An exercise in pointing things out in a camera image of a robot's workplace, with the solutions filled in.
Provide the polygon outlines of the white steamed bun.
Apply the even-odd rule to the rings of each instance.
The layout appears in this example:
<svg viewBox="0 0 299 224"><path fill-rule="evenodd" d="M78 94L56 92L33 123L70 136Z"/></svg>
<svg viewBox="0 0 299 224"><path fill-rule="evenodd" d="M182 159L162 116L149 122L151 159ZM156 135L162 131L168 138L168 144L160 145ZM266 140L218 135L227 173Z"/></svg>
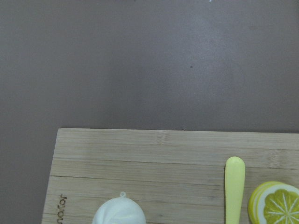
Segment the white steamed bun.
<svg viewBox="0 0 299 224"><path fill-rule="evenodd" d="M122 191L119 197L103 203L96 211L92 224L146 224L141 207Z"/></svg>

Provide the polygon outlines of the bamboo cutting board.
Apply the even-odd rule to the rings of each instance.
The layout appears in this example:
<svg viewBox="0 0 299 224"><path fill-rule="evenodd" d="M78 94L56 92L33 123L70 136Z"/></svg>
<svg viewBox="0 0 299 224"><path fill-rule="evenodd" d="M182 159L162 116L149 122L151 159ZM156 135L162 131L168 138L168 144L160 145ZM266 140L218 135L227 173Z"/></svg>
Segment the bamboo cutting board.
<svg viewBox="0 0 299 224"><path fill-rule="evenodd" d="M296 133L61 128L42 223L89 224L105 201L125 192L149 224L222 224L232 156L246 164L242 224L259 184L299 184Z"/></svg>

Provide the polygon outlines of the yellow plastic knife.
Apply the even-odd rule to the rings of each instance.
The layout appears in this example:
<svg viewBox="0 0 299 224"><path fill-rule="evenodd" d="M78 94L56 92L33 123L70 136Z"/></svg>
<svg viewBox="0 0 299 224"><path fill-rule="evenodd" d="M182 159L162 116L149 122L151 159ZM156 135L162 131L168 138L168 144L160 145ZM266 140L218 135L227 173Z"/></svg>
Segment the yellow plastic knife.
<svg viewBox="0 0 299 224"><path fill-rule="evenodd" d="M225 165L225 223L240 221L245 183L245 163L240 157L230 157Z"/></svg>

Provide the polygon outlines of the thick lemon half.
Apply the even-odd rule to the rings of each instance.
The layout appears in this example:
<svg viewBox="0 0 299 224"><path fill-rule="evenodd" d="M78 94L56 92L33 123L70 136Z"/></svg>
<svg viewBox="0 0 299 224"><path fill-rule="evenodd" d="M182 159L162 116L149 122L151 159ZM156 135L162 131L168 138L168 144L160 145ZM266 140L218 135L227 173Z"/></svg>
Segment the thick lemon half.
<svg viewBox="0 0 299 224"><path fill-rule="evenodd" d="M252 224L297 224L299 189L276 181L260 184L249 198L248 215Z"/></svg>

